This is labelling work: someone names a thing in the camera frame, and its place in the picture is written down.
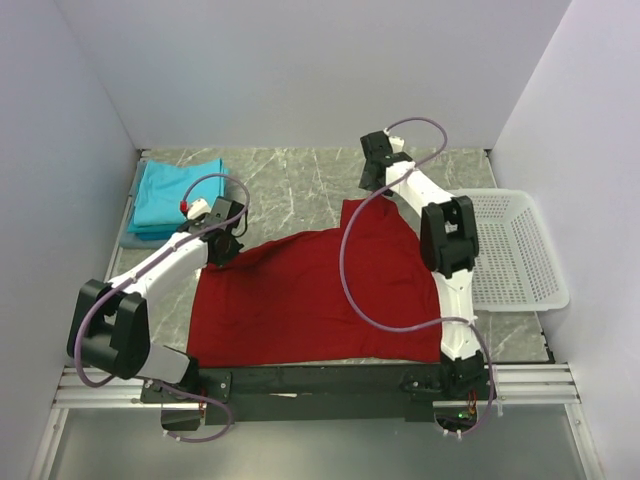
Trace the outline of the light blue folded t shirt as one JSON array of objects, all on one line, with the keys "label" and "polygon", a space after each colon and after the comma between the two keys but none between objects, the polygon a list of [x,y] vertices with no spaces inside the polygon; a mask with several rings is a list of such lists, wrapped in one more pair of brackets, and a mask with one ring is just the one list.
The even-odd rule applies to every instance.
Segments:
[{"label": "light blue folded t shirt", "polygon": [[163,230],[180,225],[184,216],[179,204],[187,189],[199,178],[212,173],[228,173],[222,159],[193,166],[146,161],[137,185],[133,232]]}]

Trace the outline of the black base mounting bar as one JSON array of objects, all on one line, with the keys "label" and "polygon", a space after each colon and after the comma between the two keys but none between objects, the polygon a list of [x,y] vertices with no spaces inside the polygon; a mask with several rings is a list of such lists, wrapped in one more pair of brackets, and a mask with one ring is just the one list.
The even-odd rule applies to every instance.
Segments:
[{"label": "black base mounting bar", "polygon": [[189,391],[221,402],[239,422],[431,422],[436,401],[495,398],[488,372],[479,388],[456,398],[435,388],[439,379],[439,363],[214,368],[201,369]]}]

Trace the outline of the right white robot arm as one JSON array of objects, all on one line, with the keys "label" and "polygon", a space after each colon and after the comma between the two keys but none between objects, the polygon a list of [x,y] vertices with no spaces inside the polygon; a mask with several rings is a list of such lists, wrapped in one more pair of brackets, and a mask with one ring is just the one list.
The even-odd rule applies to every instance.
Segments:
[{"label": "right white robot arm", "polygon": [[385,130],[360,138],[365,164],[359,187],[387,187],[420,215],[419,246],[435,281],[442,323],[440,374],[435,388],[460,399],[487,379],[476,322],[472,279],[479,240],[474,207],[432,181]]}]

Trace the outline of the aluminium frame rail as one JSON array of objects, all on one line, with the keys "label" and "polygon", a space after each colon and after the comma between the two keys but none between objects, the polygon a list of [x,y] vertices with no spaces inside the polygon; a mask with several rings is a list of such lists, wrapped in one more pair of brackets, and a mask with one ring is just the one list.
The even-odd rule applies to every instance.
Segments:
[{"label": "aluminium frame rail", "polygon": [[[456,149],[428,167],[428,173],[448,187],[458,187],[472,197],[480,232],[480,256],[473,279],[473,306],[479,325],[487,332],[494,319],[512,326],[522,336],[538,327],[538,313],[567,305],[566,285],[552,258],[552,248],[543,241],[541,220],[532,200],[522,193],[499,190],[482,149]],[[543,241],[535,258],[535,269],[544,275],[535,280],[523,264],[525,249],[516,245],[517,219],[524,221],[527,247]],[[554,362],[544,337],[528,346],[525,359],[506,357],[502,348],[491,345],[494,360],[493,384],[482,384],[482,396],[494,393],[498,404],[577,404],[580,397],[566,364]],[[424,397],[441,406],[458,405],[459,394],[443,389],[442,365],[382,360],[340,360],[291,365],[203,369],[202,387],[209,396],[227,402],[233,394],[272,395],[299,398],[329,395],[344,399],[350,395],[410,395]],[[179,407],[183,391],[171,393],[157,381],[114,380],[106,393],[79,391],[81,381],[71,369],[61,377],[54,405],[57,408],[132,408],[134,406]]]}]

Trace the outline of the red t shirt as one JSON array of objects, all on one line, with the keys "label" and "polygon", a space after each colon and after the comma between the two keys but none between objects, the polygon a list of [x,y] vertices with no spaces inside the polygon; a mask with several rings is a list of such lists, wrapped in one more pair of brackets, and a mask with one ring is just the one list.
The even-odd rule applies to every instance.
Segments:
[{"label": "red t shirt", "polygon": [[202,270],[187,352],[204,368],[378,358],[436,363],[441,328],[397,328],[439,317],[435,282],[395,203],[342,227],[305,231]]}]

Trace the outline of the white plastic perforated basket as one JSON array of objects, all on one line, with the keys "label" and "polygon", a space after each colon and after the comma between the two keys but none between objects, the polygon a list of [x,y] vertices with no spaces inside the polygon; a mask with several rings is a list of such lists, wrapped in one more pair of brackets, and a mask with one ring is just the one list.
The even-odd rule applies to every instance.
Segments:
[{"label": "white plastic perforated basket", "polygon": [[569,291],[546,225],[530,195],[458,189],[474,207],[479,241],[473,304],[489,312],[546,312],[568,306]]}]

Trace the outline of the teal folded t shirt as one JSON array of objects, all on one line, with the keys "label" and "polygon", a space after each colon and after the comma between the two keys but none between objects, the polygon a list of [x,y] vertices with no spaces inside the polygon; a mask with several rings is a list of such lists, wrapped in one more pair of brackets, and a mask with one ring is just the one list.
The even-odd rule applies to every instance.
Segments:
[{"label": "teal folded t shirt", "polygon": [[126,232],[134,239],[150,242],[168,240],[178,229],[179,224],[140,226],[130,222]]}]

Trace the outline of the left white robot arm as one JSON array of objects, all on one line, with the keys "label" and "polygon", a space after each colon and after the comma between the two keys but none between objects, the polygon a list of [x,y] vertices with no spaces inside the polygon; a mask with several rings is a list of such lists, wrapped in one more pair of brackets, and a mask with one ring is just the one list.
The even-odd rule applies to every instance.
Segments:
[{"label": "left white robot arm", "polygon": [[247,221],[247,207],[219,197],[211,208],[188,219],[157,251],[129,271],[80,289],[67,340],[77,366],[98,368],[112,377],[163,382],[176,401],[202,390],[194,357],[151,340],[149,317],[156,304],[189,275],[223,266],[243,245],[233,234]]}]

